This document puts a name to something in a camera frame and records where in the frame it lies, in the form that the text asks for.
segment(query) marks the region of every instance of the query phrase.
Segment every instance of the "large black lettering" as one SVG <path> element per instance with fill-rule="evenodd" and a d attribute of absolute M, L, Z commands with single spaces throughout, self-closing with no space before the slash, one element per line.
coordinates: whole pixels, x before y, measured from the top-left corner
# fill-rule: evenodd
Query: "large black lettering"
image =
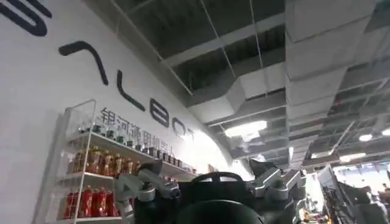
<path fill-rule="evenodd" d="M 150 102 L 150 111 L 151 116 L 158 123 L 162 124 L 162 126 L 168 128 L 169 127 L 169 113 L 168 110 L 165 109 L 163 105 L 161 105 L 157 100 L 151 98 Z"/>
<path fill-rule="evenodd" d="M 100 76 L 102 78 L 103 84 L 105 84 L 107 86 L 108 85 L 108 78 L 107 78 L 107 75 L 105 74 L 102 60 L 101 60 L 98 52 L 90 44 L 88 44 L 85 41 L 76 41 L 74 43 L 61 46 L 58 51 L 60 52 L 60 54 L 62 56 L 68 56 L 69 54 L 73 54 L 73 53 L 79 52 L 81 50 L 89 51 L 92 54 L 93 58 L 95 59 L 96 64 L 98 65 L 97 67 L 99 68 L 99 72 L 100 72 Z"/>
<path fill-rule="evenodd" d="M 51 12 L 45 6 L 40 4 L 37 0 L 27 0 L 27 1 L 32 6 L 34 6 L 37 10 L 39 10 L 42 14 L 44 14 L 49 18 L 52 18 Z M 0 3 L 1 14 L 3 14 L 5 17 L 10 19 L 12 22 L 14 22 L 16 25 L 20 26 L 22 29 L 31 33 L 34 36 L 44 37 L 48 33 L 48 28 L 46 27 L 46 24 L 34 11 L 29 9 L 19 0 L 8 0 L 8 2 L 18 10 L 23 12 L 32 21 L 34 21 L 35 25 L 24 20 L 22 17 L 20 17 L 18 14 L 10 10 L 3 3 Z"/>
<path fill-rule="evenodd" d="M 191 140 L 193 141 L 194 140 L 194 132 L 188 128 L 187 133 L 189 133 L 191 135 Z"/>
<path fill-rule="evenodd" d="M 181 130 L 178 130 L 176 128 L 176 125 L 179 124 L 181 126 Z M 184 138 L 185 136 L 185 126 L 183 124 L 183 122 L 181 122 L 179 119 L 177 119 L 176 117 L 174 117 L 172 119 L 172 128 L 173 128 L 173 131 L 175 133 L 176 136 L 180 137 L 180 138 Z"/>
<path fill-rule="evenodd" d="M 129 96 L 127 93 L 124 92 L 122 87 L 122 71 L 118 70 L 118 73 L 116 75 L 116 86 L 118 87 L 119 93 L 125 98 L 127 101 L 129 101 L 132 105 L 136 106 L 141 111 L 145 111 L 145 107 L 136 101 L 133 97 Z"/>

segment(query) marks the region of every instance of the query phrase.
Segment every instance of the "white wire shelf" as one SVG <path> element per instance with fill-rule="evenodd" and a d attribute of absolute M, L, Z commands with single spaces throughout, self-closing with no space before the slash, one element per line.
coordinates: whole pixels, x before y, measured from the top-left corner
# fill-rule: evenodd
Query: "white wire shelf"
<path fill-rule="evenodd" d="M 73 178 L 79 178 L 83 175 L 83 172 L 77 172 L 77 173 L 71 173 L 71 174 L 68 174 L 64 177 L 58 177 L 57 178 L 57 181 L 67 181 L 67 180 L 70 180 L 70 179 L 73 179 Z M 100 178 L 100 179 L 106 179 L 106 180 L 112 180 L 113 177 L 110 177 L 110 176 L 103 176 L 103 175 L 100 175 L 100 174 L 96 174 L 96 173 L 88 173 L 88 172 L 84 172 L 84 175 L 85 177 L 90 177 L 90 178 Z"/>
<path fill-rule="evenodd" d="M 71 139 L 69 139 L 69 142 L 87 142 L 88 135 L 89 133 L 75 135 Z M 91 132 L 91 145 L 96 145 L 101 149 L 107 149 L 113 153 L 119 153 L 121 156 L 127 156 L 141 163 L 149 163 L 156 160 L 153 156 L 137 151 L 131 147 L 118 143 L 112 139 L 106 138 L 94 132 Z M 172 176 L 180 181 L 190 181 L 194 177 L 196 177 L 195 174 L 190 173 L 182 168 L 179 168 L 167 162 L 163 162 L 161 174 L 166 176 Z"/>
<path fill-rule="evenodd" d="M 83 173 L 85 186 L 90 185 L 93 188 L 104 187 L 106 189 L 113 189 L 113 177 L 88 172 L 77 172 L 67 174 L 63 177 L 57 177 L 56 183 L 59 186 L 75 186 L 75 184 L 80 184 Z"/>
<path fill-rule="evenodd" d="M 118 220 L 122 220 L 122 217 L 91 217 L 91 218 L 79 218 L 76 219 L 76 223 L 117 223 Z M 63 219 L 55 222 L 49 222 L 46 224 L 72 224 L 74 223 L 74 219 Z"/>

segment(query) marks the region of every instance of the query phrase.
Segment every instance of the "exposed ceiling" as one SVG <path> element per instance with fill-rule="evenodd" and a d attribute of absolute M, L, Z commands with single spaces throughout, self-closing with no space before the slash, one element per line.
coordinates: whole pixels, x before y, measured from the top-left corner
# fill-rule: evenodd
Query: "exposed ceiling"
<path fill-rule="evenodd" d="M 390 155 L 390 1 L 86 2 L 233 158 L 309 168 Z M 257 120 L 268 127 L 250 142 L 224 134 Z"/>

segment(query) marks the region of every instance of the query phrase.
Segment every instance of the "ceiling light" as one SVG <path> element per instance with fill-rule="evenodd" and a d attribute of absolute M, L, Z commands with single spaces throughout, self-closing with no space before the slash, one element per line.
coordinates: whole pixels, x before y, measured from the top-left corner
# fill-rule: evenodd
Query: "ceiling light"
<path fill-rule="evenodd" d="M 249 142 L 250 140 L 252 140 L 253 138 L 258 138 L 260 137 L 260 135 L 258 134 L 258 131 L 255 131 L 249 135 L 241 135 L 241 137 L 243 138 L 243 141 L 244 142 Z"/>
<path fill-rule="evenodd" d="M 256 157 L 253 157 L 252 159 L 256 160 L 258 162 L 265 162 L 266 161 L 266 158 L 263 157 L 261 154 L 257 155 Z"/>
<path fill-rule="evenodd" d="M 382 135 L 384 136 L 390 136 L 390 128 L 386 129 L 386 130 L 383 130 L 382 131 Z"/>
<path fill-rule="evenodd" d="M 370 141 L 371 139 L 372 139 L 372 134 L 361 135 L 359 137 L 359 140 L 362 141 L 362 142 L 367 142 L 367 141 Z"/>
<path fill-rule="evenodd" d="M 248 124 L 242 124 L 225 130 L 225 135 L 228 137 L 245 136 L 260 131 L 267 127 L 266 121 L 255 121 Z"/>
<path fill-rule="evenodd" d="M 351 155 L 346 155 L 346 156 L 340 156 L 339 159 L 341 162 L 347 163 L 353 159 L 358 159 L 358 158 L 362 158 L 365 156 L 366 156 L 366 153 L 362 152 L 362 153 L 356 153 L 356 154 L 351 154 Z"/>
<path fill-rule="evenodd" d="M 293 154 L 294 154 L 294 147 L 293 146 L 288 147 L 289 160 L 293 158 Z"/>

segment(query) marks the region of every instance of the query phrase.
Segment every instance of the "white wall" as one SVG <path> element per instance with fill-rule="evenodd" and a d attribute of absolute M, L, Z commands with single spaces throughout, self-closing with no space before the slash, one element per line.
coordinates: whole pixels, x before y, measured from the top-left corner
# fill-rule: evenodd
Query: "white wall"
<path fill-rule="evenodd" d="M 215 143 L 210 148 L 207 145 L 185 148 L 185 143 L 171 128 L 163 127 L 150 117 L 149 99 L 153 97 L 168 109 L 171 117 L 179 118 L 188 128 L 204 135 L 201 124 L 87 6 L 80 1 L 40 2 L 53 14 L 52 19 L 42 16 L 48 27 L 45 37 L 35 37 L 0 16 L 2 223 L 31 222 L 57 118 L 66 107 L 91 98 L 97 100 L 98 108 L 108 107 L 173 145 L 175 155 L 198 170 L 204 169 L 207 163 L 219 170 L 229 169 Z M 102 84 L 89 52 L 67 57 L 59 54 L 60 46 L 78 40 L 90 43 L 99 52 L 108 86 Z M 124 90 L 140 101 L 146 112 L 120 96 L 116 88 L 118 69 L 124 75 Z"/>

